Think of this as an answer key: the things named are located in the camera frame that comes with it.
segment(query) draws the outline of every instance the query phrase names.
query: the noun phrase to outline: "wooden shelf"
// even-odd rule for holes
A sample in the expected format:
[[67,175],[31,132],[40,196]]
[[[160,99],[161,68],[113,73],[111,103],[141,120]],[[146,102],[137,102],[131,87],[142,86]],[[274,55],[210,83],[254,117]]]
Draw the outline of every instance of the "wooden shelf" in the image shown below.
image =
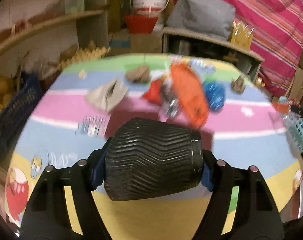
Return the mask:
[[37,33],[48,30],[50,28],[56,27],[58,25],[74,21],[77,19],[82,19],[90,16],[95,16],[102,14],[103,10],[90,10],[84,12],[70,13],[64,16],[57,17],[39,24],[36,24],[26,30],[21,31],[20,33],[14,34],[9,37],[7,40],[0,43],[0,56],[3,55],[6,51],[10,50],[26,38],[34,36]]
[[183,36],[183,37],[189,37],[189,38],[193,38],[193,39],[197,39],[197,40],[208,41],[211,43],[215,43],[215,44],[239,51],[243,54],[253,57],[254,59],[256,59],[260,62],[265,61],[264,58],[262,58],[260,55],[253,52],[252,50],[240,48],[234,44],[231,44],[229,41],[219,40],[219,39],[204,35],[202,33],[196,33],[196,32],[189,31],[189,30],[171,28],[171,27],[165,27],[164,33],[169,34],[169,35]]

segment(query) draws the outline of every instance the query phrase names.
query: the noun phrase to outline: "red bucket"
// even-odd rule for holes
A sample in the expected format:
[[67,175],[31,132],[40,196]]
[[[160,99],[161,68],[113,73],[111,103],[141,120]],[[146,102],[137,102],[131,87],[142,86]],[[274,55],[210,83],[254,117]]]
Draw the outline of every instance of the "red bucket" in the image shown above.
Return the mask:
[[154,29],[158,17],[133,14],[125,16],[125,22],[130,34],[150,34]]

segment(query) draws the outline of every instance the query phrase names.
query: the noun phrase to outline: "striped fabric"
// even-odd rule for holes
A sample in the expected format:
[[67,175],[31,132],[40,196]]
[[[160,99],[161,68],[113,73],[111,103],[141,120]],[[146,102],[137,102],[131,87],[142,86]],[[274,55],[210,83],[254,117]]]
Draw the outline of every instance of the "striped fabric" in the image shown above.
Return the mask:
[[254,28],[251,49],[261,55],[260,76],[267,90],[285,94],[303,48],[302,0],[224,0],[236,8],[236,21]]

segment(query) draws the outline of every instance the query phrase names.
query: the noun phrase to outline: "wall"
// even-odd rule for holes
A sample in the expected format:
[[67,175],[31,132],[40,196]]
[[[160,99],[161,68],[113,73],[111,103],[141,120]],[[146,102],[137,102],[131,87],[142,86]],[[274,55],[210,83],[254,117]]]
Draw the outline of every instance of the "wall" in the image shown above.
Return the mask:
[[[45,10],[57,0],[2,0],[0,2],[0,30],[10,27],[23,18],[30,18]],[[26,51],[31,50],[26,60],[26,70],[30,70],[38,57],[57,61],[62,50],[74,43],[78,43],[76,23],[58,26],[43,33],[26,39],[15,48],[0,57],[0,74],[14,75]]]

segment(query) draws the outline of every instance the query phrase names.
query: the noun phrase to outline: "gray bag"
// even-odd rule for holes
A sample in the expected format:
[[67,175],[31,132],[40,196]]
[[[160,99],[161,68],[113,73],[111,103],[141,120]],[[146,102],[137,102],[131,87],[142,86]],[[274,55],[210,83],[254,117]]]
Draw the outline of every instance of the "gray bag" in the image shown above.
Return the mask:
[[235,11],[222,0],[178,0],[167,25],[227,40]]

